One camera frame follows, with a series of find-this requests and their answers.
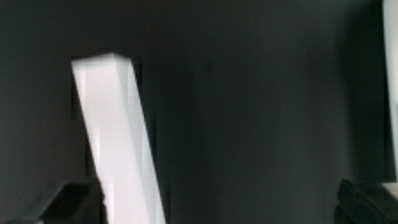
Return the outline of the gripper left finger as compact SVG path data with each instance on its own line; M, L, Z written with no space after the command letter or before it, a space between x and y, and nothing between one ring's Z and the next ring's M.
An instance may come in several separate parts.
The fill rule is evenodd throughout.
M17 224L106 224L102 193L95 182L63 182L33 199Z

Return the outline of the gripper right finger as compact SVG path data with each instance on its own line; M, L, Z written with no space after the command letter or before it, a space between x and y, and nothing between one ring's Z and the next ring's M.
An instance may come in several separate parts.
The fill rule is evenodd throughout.
M398 182L340 181L333 224L398 224Z

